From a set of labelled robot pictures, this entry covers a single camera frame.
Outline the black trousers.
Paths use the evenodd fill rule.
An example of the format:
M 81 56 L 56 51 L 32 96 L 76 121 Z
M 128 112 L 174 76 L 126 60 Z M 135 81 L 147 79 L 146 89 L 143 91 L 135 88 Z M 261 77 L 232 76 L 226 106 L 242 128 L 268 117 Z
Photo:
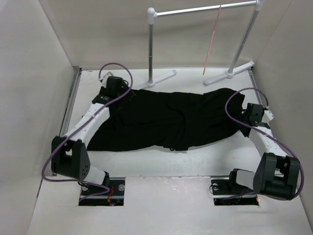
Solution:
M 175 151 L 234 135 L 245 96 L 229 88 L 204 94 L 136 90 L 109 106 L 110 117 L 89 151 L 132 151 L 161 146 Z

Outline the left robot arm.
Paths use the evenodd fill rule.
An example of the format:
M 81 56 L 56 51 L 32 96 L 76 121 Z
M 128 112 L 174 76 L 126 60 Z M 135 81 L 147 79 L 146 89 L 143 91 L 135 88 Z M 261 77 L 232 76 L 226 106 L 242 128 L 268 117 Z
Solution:
M 92 100 L 87 112 L 63 137 L 51 143 L 51 170 L 81 183 L 93 185 L 94 191 L 105 195 L 110 189 L 109 173 L 92 166 L 87 146 L 100 126 L 109 119 L 109 105 L 122 99 L 130 91 L 129 83 L 121 77 L 109 76 L 105 86 Z

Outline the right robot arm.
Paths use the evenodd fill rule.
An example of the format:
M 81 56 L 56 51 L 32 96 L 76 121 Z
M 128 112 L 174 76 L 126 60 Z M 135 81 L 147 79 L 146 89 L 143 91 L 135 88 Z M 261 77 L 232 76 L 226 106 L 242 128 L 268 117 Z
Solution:
M 272 118 L 271 112 L 258 104 L 249 103 L 243 112 L 239 121 L 244 125 L 240 131 L 253 142 L 261 160 L 255 172 L 237 168 L 231 171 L 226 185 L 231 193 L 239 193 L 246 187 L 255 194 L 273 199 L 296 197 L 301 164 L 273 140 L 268 124 Z

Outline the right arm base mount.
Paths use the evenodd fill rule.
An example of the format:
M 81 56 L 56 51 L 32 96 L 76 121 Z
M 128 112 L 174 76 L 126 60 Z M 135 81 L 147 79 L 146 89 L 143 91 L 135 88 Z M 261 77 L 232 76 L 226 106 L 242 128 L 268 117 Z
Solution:
M 233 185 L 227 177 L 212 178 L 209 191 L 213 195 L 215 206 L 258 206 L 258 197 L 252 190 Z

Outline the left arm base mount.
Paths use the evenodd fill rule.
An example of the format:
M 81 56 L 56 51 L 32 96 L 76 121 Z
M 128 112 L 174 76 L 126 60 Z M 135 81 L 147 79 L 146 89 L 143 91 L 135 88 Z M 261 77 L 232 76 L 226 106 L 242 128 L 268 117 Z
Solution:
M 124 206 L 125 178 L 111 178 L 107 191 L 104 188 L 79 183 L 79 206 Z

